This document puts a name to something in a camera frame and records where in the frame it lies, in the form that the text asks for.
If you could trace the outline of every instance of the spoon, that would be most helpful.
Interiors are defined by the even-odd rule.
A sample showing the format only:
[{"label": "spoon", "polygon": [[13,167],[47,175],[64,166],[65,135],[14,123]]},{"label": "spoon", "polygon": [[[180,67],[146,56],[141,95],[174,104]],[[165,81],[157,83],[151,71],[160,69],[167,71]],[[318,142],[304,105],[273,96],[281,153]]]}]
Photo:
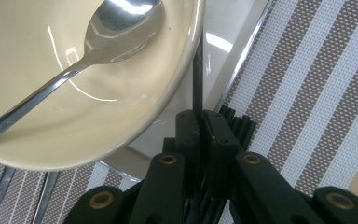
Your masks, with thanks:
[{"label": "spoon", "polygon": [[89,21],[83,58],[2,115],[0,134],[87,67],[116,63],[136,54],[157,34],[163,16],[160,0],[105,0]]}]

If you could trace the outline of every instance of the spoon handle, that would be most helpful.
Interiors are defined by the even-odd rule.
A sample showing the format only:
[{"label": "spoon handle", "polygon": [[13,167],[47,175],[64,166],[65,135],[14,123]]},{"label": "spoon handle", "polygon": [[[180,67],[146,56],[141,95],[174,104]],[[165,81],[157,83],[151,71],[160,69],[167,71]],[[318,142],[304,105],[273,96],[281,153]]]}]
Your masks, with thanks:
[{"label": "spoon handle", "polygon": [[13,108],[8,110],[0,117],[0,135],[4,133],[13,124],[19,121],[24,115],[30,112],[35,106],[42,102],[52,92],[57,90],[64,82],[83,71],[88,65],[77,62],[67,69],[60,72],[57,76],[52,78],[49,82],[39,88],[37,91],[29,95],[27,98],[19,102]]}]

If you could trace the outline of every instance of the white surface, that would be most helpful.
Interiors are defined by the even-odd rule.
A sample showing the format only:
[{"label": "white surface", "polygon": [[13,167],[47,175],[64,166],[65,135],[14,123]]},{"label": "white surface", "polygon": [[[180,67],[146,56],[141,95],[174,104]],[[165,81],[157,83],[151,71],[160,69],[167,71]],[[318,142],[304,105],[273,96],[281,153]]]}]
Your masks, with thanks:
[{"label": "white surface", "polygon": [[[0,0],[0,116],[81,58],[87,25],[101,2]],[[182,80],[203,17],[202,0],[163,3],[156,39],[126,61],[94,65],[74,77],[82,91],[68,82],[53,92],[0,137],[0,163],[71,169],[145,130]]]},{"label": "white surface", "polygon": [[[204,17],[203,98],[204,108],[214,110],[233,76],[235,66],[267,0],[209,0]],[[164,137],[175,135],[175,115],[192,107],[192,67],[172,100],[156,121],[130,146],[152,158],[162,150]]]}]

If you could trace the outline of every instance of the spoon bowl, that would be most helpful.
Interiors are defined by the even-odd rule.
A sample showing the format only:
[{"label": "spoon bowl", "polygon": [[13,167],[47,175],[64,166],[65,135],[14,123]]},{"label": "spoon bowl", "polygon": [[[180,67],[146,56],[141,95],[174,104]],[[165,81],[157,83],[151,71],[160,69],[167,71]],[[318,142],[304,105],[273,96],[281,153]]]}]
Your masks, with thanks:
[{"label": "spoon bowl", "polygon": [[116,63],[141,50],[163,21],[160,0],[105,0],[91,17],[81,60],[0,117],[0,135],[64,82],[94,64]]}]

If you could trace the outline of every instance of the plate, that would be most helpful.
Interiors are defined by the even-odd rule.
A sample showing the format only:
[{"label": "plate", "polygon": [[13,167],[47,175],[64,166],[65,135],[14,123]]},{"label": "plate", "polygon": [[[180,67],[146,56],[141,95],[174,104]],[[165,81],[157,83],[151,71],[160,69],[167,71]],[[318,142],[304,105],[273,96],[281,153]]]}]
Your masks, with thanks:
[{"label": "plate", "polygon": [[[102,1],[0,0],[0,115],[83,56]],[[94,65],[0,136],[0,163],[59,171],[126,146],[163,110],[200,36],[202,0],[163,0],[158,36],[120,63]]]},{"label": "plate", "polygon": [[[215,110],[239,71],[271,5],[270,0],[209,0],[203,24],[204,108]],[[192,70],[165,110],[130,147],[148,158],[159,154],[164,137],[174,137],[175,116],[192,108]],[[130,167],[120,166],[122,170]]]}]

